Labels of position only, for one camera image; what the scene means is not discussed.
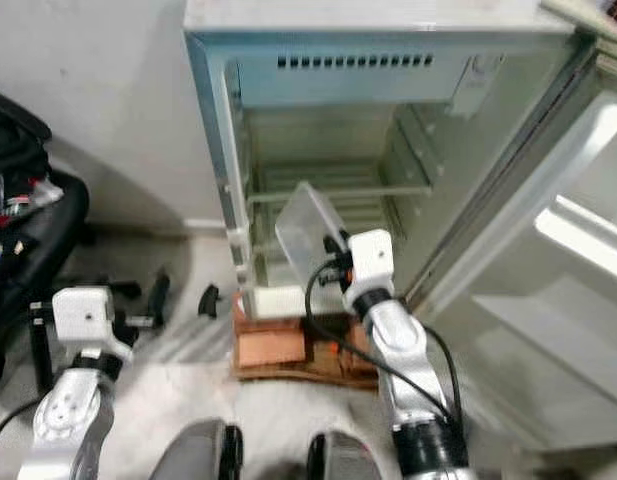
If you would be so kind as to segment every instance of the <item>refrigerator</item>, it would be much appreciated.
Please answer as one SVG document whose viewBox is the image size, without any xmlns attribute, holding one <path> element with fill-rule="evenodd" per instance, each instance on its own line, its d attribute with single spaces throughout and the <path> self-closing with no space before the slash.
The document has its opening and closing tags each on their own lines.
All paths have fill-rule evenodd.
<svg viewBox="0 0 617 480">
<path fill-rule="evenodd" d="M 350 233 L 391 233 L 474 418 L 535 450 L 617 442 L 616 23 L 583 0 L 188 0 L 184 29 L 252 321 L 303 313 L 274 224 L 309 181 Z"/>
</svg>

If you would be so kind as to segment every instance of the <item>black bag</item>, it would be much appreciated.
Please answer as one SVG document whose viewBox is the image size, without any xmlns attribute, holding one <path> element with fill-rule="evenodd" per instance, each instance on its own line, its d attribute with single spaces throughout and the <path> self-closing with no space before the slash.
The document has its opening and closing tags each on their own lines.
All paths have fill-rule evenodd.
<svg viewBox="0 0 617 480">
<path fill-rule="evenodd" d="M 43 143 L 50 137 L 41 120 L 0 95 L 0 173 L 5 197 L 25 190 L 28 179 L 48 173 Z"/>
</svg>

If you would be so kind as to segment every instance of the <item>small black object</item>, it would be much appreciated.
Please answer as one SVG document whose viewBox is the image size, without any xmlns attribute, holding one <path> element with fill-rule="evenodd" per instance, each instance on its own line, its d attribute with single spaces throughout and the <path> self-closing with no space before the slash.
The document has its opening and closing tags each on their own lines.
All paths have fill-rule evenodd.
<svg viewBox="0 0 617 480">
<path fill-rule="evenodd" d="M 148 294 L 148 302 L 146 305 L 146 317 L 154 319 L 153 327 L 162 327 L 164 325 L 164 304 L 166 303 L 166 295 L 170 288 L 170 278 L 166 275 L 164 269 L 157 272 L 155 283 Z"/>
<path fill-rule="evenodd" d="M 244 463 L 244 439 L 241 429 L 227 425 L 219 459 L 219 480 L 239 480 Z"/>
<path fill-rule="evenodd" d="M 28 328 L 30 349 L 35 366 L 37 393 L 39 395 L 45 395 L 52 390 L 54 385 L 52 358 L 50 357 L 50 347 L 48 345 L 46 319 L 42 312 L 37 314 L 34 307 L 30 309 L 30 322 L 28 323 Z"/>
<path fill-rule="evenodd" d="M 339 230 L 339 235 L 341 235 L 344 242 L 348 242 L 350 234 L 347 231 L 341 229 Z M 341 287 L 341 291 L 346 293 L 346 290 L 348 290 L 348 287 L 351 285 L 350 278 L 348 277 L 348 271 L 352 268 L 352 252 L 350 250 L 342 250 L 337 241 L 331 235 L 326 235 L 323 239 L 323 243 L 326 253 L 335 255 L 339 286 Z"/>
<path fill-rule="evenodd" d="M 323 480 L 326 473 L 326 436 L 323 433 L 310 442 L 306 467 L 307 480 Z"/>
<path fill-rule="evenodd" d="M 201 300 L 199 300 L 197 315 L 208 315 L 210 318 L 217 318 L 217 302 L 219 300 L 221 300 L 219 288 L 211 283 L 201 296 Z"/>
</svg>

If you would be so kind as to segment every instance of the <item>white wall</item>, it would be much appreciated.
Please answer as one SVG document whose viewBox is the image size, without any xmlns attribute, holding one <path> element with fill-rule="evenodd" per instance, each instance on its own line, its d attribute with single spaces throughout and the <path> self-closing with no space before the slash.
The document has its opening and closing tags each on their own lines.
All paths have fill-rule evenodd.
<svg viewBox="0 0 617 480">
<path fill-rule="evenodd" d="M 91 218 L 222 224 L 182 34 L 185 0 L 0 0 L 0 92 L 52 128 Z"/>
</svg>

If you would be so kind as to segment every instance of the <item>refrigerator door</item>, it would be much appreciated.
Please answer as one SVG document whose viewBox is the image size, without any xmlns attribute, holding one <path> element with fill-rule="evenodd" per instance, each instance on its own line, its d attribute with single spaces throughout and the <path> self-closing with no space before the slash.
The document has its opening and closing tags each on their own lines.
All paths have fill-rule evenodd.
<svg viewBox="0 0 617 480">
<path fill-rule="evenodd" d="M 469 413 L 527 448 L 617 442 L 617 46 L 602 48 L 520 149 L 538 167 L 502 175 L 463 253 L 411 292 Z"/>
</svg>

